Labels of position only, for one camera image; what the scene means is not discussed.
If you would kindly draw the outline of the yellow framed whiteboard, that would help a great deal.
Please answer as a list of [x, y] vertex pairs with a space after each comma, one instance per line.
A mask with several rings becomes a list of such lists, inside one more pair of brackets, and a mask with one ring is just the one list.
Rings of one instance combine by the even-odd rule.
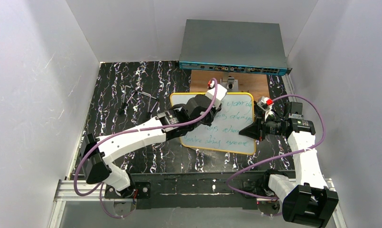
[[256, 152], [256, 141], [239, 132], [253, 121], [253, 96], [228, 93], [211, 126], [200, 125], [179, 140], [189, 148], [252, 155]]

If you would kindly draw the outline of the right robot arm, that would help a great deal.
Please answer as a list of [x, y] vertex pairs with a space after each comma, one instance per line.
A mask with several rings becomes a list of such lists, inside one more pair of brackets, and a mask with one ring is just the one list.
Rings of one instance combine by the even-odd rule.
[[254, 102], [255, 121], [241, 130], [240, 135], [259, 141], [266, 135], [284, 136], [292, 151], [296, 181], [285, 172], [266, 170], [256, 181], [243, 182], [242, 190], [267, 197], [278, 197], [279, 212], [286, 222], [315, 228], [325, 227], [339, 202], [338, 194], [328, 188], [319, 167], [315, 143], [315, 127], [303, 117], [303, 104], [287, 102], [283, 116], [276, 120], [273, 101], [262, 97]]

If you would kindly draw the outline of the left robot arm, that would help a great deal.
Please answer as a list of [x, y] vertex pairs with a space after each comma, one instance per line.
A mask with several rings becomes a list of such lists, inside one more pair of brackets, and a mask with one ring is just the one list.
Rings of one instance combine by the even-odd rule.
[[87, 134], [80, 149], [77, 171], [84, 173], [87, 184], [112, 186], [120, 195], [135, 188], [130, 175], [114, 161], [137, 149], [179, 138], [199, 125], [210, 126], [221, 110], [226, 93], [196, 95], [186, 104], [176, 104], [145, 123], [120, 133], [96, 137]]

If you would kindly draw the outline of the brown wooden board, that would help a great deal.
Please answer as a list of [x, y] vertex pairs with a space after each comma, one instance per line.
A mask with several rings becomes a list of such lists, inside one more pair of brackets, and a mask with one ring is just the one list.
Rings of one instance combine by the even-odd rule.
[[207, 90], [207, 83], [211, 78], [214, 77], [217, 79], [217, 82], [220, 82], [223, 77], [228, 78], [229, 76], [238, 80], [239, 92], [248, 92], [255, 100], [262, 96], [270, 96], [266, 75], [204, 70], [192, 70], [190, 77], [190, 92], [205, 92]]

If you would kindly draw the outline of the black marble pattern mat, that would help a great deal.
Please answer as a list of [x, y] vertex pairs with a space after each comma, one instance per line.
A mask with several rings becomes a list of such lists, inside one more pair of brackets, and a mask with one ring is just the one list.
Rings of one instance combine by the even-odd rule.
[[[102, 63], [93, 91], [84, 134], [109, 135], [146, 120], [145, 96], [135, 95], [125, 114], [118, 115], [124, 86], [132, 86], [159, 99], [155, 114], [171, 106], [170, 95], [189, 92], [192, 70], [180, 69], [175, 61]], [[236, 171], [258, 161], [289, 152], [283, 137], [267, 136], [257, 143], [254, 155], [183, 147], [178, 139], [154, 144], [115, 161], [130, 173], [180, 173]]]

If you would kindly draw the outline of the grey metal bracket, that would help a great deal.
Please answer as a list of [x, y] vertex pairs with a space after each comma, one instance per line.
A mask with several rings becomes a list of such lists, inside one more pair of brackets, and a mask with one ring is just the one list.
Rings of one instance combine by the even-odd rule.
[[228, 92], [239, 92], [238, 80], [233, 76], [224, 76], [220, 79], [220, 84], [227, 89]]

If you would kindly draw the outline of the teal network switch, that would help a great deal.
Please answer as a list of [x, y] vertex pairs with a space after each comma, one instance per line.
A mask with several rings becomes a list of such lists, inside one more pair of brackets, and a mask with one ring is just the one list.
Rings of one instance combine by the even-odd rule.
[[287, 66], [277, 23], [187, 19], [181, 69], [284, 76]]

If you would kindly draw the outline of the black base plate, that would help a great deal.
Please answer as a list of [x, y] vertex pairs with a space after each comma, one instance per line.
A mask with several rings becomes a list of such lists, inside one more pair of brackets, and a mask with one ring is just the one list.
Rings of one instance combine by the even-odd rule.
[[137, 209], [242, 208], [257, 210], [258, 199], [226, 185], [232, 172], [132, 174]]

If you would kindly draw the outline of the aluminium frame rail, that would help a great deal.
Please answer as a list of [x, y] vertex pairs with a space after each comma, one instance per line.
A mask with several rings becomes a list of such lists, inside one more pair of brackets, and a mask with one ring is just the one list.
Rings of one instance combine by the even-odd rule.
[[[330, 190], [335, 190], [333, 180], [331, 178], [325, 178], [327, 186]], [[86, 184], [84, 180], [78, 181], [79, 189], [90, 191], [96, 185]], [[98, 187], [94, 192], [88, 196], [81, 197], [78, 196], [73, 187], [73, 180], [60, 180], [57, 185], [57, 190], [53, 199], [53, 208], [51, 213], [51, 219], [48, 224], [48, 228], [59, 228], [62, 222], [63, 212], [65, 211], [65, 206], [67, 202], [99, 202], [100, 201], [100, 190], [103, 188]], [[218, 196], [223, 195], [222, 193], [209, 193], [209, 194], [196, 194], [197, 196]], [[105, 199], [104, 202], [127, 202], [128, 199]], [[345, 219], [343, 217], [340, 206], [337, 206], [332, 214], [333, 221], [336, 228], [347, 228]]]

